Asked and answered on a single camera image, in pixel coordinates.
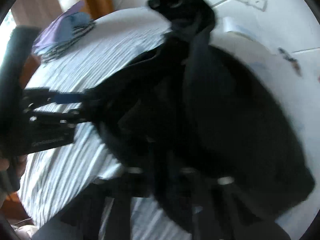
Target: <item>purple cloth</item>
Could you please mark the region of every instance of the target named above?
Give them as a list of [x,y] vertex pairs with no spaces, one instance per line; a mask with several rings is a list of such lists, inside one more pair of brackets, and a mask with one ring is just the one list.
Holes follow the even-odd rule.
[[70,9],[61,14],[57,19],[55,19],[35,40],[33,43],[33,52],[36,49],[43,49],[47,46],[55,44],[57,42],[57,33],[59,33],[59,28],[61,27],[61,22],[66,17],[75,14],[80,11],[84,6],[84,1],[79,1],[74,4]]

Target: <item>striped fabric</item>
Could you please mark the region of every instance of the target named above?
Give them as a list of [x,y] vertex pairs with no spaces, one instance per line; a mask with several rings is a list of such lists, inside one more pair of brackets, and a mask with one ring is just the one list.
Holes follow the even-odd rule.
[[72,36],[73,39],[67,42],[63,42],[59,44],[45,54],[41,55],[41,62],[48,63],[55,59],[61,58],[65,53],[67,53],[68,48],[70,48],[73,44],[79,41],[83,36],[85,36],[89,31],[91,31],[95,27],[95,22],[92,20],[86,26],[77,26],[73,28]]

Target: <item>laundry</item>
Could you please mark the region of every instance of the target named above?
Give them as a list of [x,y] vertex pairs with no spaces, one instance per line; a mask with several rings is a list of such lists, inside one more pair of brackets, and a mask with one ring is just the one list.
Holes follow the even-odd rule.
[[84,2],[74,4],[54,20],[35,40],[32,50],[43,63],[62,57],[67,49],[95,26],[90,15],[79,12]]

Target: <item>white striped fabric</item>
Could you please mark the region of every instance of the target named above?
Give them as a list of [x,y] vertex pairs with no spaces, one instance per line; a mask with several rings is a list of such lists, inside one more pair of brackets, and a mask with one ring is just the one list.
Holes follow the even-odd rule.
[[[138,54],[160,44],[168,27],[168,22],[147,8],[116,11],[96,20],[96,27],[70,47],[67,55],[42,64],[28,87],[64,92],[94,87]],[[65,112],[75,107],[51,104],[43,109]],[[74,144],[28,156],[18,195],[40,227],[94,179],[108,179],[119,172],[121,165],[94,127],[84,123],[77,126]],[[190,238],[153,198],[132,200],[132,225],[135,240]]]

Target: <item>window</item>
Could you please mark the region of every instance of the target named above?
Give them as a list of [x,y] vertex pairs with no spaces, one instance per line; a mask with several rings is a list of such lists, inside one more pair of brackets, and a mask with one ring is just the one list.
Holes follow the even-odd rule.
[[2,64],[5,50],[16,23],[13,19],[11,11],[8,12],[4,21],[0,25],[0,65]]

